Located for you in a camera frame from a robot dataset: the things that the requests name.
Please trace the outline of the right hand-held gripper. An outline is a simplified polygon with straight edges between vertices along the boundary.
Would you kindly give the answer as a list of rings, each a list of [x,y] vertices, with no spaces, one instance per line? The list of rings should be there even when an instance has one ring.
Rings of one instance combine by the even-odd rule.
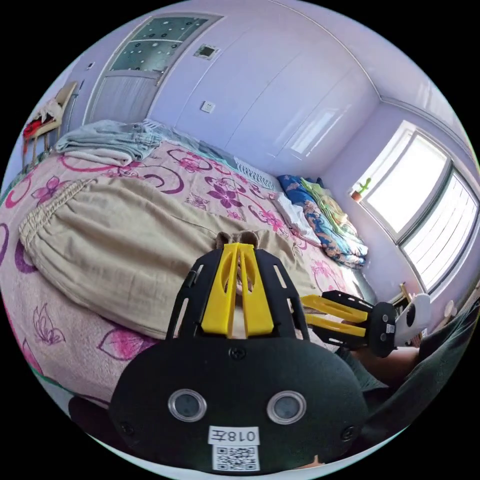
[[[300,302],[310,313],[307,324],[326,344],[350,351],[366,347],[381,358],[395,349],[396,310],[390,303],[372,305],[338,290],[302,296]]]

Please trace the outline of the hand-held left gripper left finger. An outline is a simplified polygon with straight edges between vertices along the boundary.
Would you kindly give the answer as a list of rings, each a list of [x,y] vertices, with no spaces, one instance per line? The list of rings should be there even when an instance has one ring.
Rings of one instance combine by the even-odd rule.
[[[224,245],[201,322],[207,335],[231,335],[233,332],[238,269],[239,244]]]

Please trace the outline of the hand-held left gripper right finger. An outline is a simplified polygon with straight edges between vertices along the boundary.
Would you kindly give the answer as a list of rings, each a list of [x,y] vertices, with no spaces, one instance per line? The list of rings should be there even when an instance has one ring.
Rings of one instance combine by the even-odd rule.
[[[274,323],[254,246],[240,244],[242,310],[246,335],[269,335]]]

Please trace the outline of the person's right hand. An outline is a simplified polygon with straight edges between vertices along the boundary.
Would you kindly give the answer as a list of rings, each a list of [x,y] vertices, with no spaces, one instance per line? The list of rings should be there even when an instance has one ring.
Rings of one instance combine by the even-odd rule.
[[[362,347],[351,351],[351,355],[360,362],[366,371],[377,380],[386,382],[391,376],[389,357],[376,356],[369,348]]]

